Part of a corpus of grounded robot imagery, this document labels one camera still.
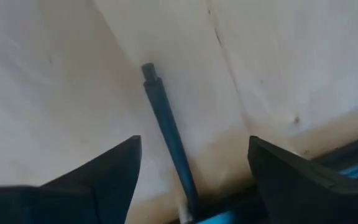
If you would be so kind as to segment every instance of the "black pointed object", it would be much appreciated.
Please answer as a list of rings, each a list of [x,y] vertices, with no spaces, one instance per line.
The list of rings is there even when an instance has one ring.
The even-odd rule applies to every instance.
[[[133,136],[41,187],[0,187],[0,223],[124,223],[141,157]]]
[[[272,223],[358,223],[358,180],[255,136],[248,160]]]

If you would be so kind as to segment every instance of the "dark plastic piece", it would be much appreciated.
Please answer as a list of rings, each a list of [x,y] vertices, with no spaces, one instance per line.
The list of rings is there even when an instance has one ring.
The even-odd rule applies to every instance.
[[[358,180],[255,136],[248,160],[273,223],[358,223]]]
[[[133,136],[41,187],[0,187],[0,223],[124,223],[141,157]]]
[[[185,191],[190,212],[194,214],[198,206],[198,192],[162,80],[157,76],[152,63],[143,65],[142,71],[145,77],[144,88]]]

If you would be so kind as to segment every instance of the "blue pipe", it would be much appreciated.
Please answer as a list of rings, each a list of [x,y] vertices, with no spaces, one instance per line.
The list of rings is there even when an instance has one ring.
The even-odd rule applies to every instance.
[[[142,71],[145,77],[144,88],[171,154],[173,165],[177,170],[183,190],[185,191],[190,212],[194,214],[198,204],[198,192],[164,85],[161,78],[155,72],[153,63],[143,65]]]

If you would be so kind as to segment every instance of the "dark metal rod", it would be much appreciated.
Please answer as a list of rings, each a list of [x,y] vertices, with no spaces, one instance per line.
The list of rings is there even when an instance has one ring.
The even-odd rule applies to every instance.
[[[194,212],[198,204],[198,192],[164,85],[155,72],[154,64],[147,63],[143,65],[142,71],[145,77],[144,88],[185,191],[190,212]]]

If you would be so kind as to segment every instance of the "metal rod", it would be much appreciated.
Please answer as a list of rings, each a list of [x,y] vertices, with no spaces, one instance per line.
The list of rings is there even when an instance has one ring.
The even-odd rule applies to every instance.
[[[142,71],[145,77],[144,88],[185,191],[190,212],[194,212],[198,204],[198,192],[162,80],[152,63],[143,65]]]

